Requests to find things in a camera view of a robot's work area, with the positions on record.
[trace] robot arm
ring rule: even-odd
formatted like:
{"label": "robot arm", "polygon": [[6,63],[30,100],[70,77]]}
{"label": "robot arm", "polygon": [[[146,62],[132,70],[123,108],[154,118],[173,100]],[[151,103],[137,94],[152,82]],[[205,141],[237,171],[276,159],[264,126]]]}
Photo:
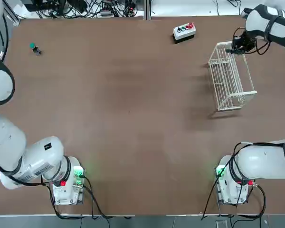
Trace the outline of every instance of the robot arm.
{"label": "robot arm", "polygon": [[[0,0],[0,19],[3,5]],[[0,60],[0,105],[14,95],[15,79]],[[28,146],[25,134],[0,114],[0,180],[7,189],[32,183],[42,177],[53,187],[56,204],[77,204],[83,197],[83,169],[74,157],[63,155],[64,148],[57,137],[47,137]]]}
{"label": "robot arm", "polygon": [[242,17],[246,19],[245,30],[233,37],[231,54],[249,53],[257,46],[257,39],[275,42],[285,47],[285,12],[258,5],[254,9],[245,8]]}

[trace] wire basket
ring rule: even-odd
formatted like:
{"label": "wire basket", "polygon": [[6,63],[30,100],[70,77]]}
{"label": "wire basket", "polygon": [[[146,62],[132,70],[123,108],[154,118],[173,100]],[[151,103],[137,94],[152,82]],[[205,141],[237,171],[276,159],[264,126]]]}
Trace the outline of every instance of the wire basket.
{"label": "wire basket", "polygon": [[257,94],[245,55],[226,53],[231,43],[218,43],[208,62],[218,111],[241,109]]}

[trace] tabletop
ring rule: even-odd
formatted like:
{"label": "tabletop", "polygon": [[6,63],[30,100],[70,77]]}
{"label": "tabletop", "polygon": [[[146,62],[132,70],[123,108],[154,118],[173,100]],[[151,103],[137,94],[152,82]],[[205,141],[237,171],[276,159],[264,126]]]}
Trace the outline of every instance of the tabletop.
{"label": "tabletop", "polygon": [[[190,21],[194,39],[175,45],[172,29]],[[236,143],[285,139],[285,50],[274,44],[263,56],[247,55],[258,92],[250,103],[227,117],[209,115],[215,101],[208,59],[244,23],[237,16],[24,19],[6,59],[15,95],[0,112],[28,144],[57,136],[87,170],[105,214],[198,214],[214,167]],[[257,183],[266,213],[285,213],[285,180]],[[248,204],[222,213],[258,213],[262,204],[254,191]],[[58,208],[91,214],[91,200]],[[0,183],[0,214],[53,213],[46,188]],[[215,194],[207,213],[218,213]]]}

